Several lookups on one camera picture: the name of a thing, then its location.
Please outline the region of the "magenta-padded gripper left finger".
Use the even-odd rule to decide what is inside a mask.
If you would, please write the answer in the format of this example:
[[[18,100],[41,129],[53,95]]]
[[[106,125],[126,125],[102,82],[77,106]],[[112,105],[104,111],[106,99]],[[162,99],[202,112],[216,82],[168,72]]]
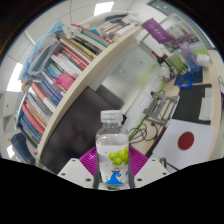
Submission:
[[[100,182],[100,173],[96,148],[84,153],[80,158],[71,158],[58,176],[78,186],[97,189]]]

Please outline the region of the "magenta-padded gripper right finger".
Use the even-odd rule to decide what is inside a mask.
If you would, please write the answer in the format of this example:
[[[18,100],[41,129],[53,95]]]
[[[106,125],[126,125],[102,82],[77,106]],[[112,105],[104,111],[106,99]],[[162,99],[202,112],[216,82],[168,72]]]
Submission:
[[[137,149],[129,148],[128,178],[131,189],[146,186],[168,174],[169,172],[157,159],[149,159]]]

